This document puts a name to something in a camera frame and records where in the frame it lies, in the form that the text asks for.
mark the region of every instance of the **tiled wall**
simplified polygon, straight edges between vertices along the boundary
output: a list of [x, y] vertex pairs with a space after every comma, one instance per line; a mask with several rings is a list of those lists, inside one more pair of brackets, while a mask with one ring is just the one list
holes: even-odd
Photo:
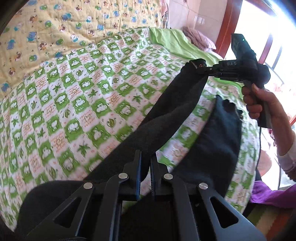
[[187, 25], [190, 28], [195, 27], [216, 42], [227, 0], [187, 0], [187, 3], [188, 5], [184, 0], [169, 0], [170, 27], [181, 28]]

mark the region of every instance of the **person's hand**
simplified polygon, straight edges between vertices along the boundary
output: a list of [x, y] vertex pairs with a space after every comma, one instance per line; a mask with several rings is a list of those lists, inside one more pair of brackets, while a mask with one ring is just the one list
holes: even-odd
[[280, 156], [286, 154], [293, 144], [295, 135], [291, 130], [288, 116], [277, 97], [268, 90], [259, 89], [255, 84], [252, 84], [252, 91], [243, 86], [242, 94], [244, 95], [243, 100], [247, 104], [249, 116], [252, 119], [259, 118], [262, 112], [262, 106], [256, 104], [255, 96], [267, 103], [271, 116], [272, 132], [277, 143], [277, 151]]

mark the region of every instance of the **white sleeve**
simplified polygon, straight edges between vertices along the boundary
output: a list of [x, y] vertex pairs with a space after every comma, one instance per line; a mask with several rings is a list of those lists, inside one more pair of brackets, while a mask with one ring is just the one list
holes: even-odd
[[296, 167], [296, 133], [294, 132], [294, 142], [290, 150], [283, 156], [278, 156], [281, 168], [287, 173]]

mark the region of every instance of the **silver bolt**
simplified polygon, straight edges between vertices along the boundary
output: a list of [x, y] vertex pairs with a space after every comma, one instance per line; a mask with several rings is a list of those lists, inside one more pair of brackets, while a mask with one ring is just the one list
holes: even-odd
[[91, 189], [91, 188], [92, 188], [92, 183], [85, 183], [85, 184], [83, 185], [83, 187], [84, 187], [85, 189]]
[[200, 189], [206, 190], [209, 186], [206, 183], [200, 183], [199, 185]]
[[128, 177], [128, 175], [126, 173], [122, 172], [121, 174], [118, 175], [118, 177], [120, 179], [126, 179]]
[[171, 180], [171, 179], [173, 179], [173, 175], [170, 174], [170, 173], [164, 174], [163, 177], [164, 177], [165, 179], [167, 179], [167, 180]]

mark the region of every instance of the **bedsheet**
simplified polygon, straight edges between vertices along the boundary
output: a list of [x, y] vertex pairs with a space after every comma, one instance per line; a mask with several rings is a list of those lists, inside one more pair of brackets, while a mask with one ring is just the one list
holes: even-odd
[[[128, 29], [66, 52], [13, 88], [0, 102], [0, 207], [6, 224], [15, 227], [20, 206], [35, 186], [86, 177], [138, 127], [193, 58], [204, 58], [209, 65], [218, 61], [189, 44], [181, 31]], [[240, 88], [209, 78], [194, 111], [157, 155], [172, 170], [198, 137], [215, 95], [235, 103], [243, 110], [242, 144], [225, 198], [242, 212], [252, 191], [260, 142]], [[148, 191], [149, 175], [141, 194]]]
[[158, 0], [29, 0], [0, 36], [0, 99], [70, 49], [123, 29], [161, 25]]

